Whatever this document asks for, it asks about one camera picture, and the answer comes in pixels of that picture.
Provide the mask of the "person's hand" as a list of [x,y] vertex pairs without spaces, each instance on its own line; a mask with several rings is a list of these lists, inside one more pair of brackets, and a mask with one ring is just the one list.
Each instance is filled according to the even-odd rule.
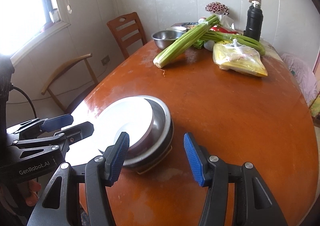
[[35,180],[29,180],[28,182],[28,195],[25,197],[25,202],[27,206],[35,206],[39,200],[37,193],[41,190],[41,184]]

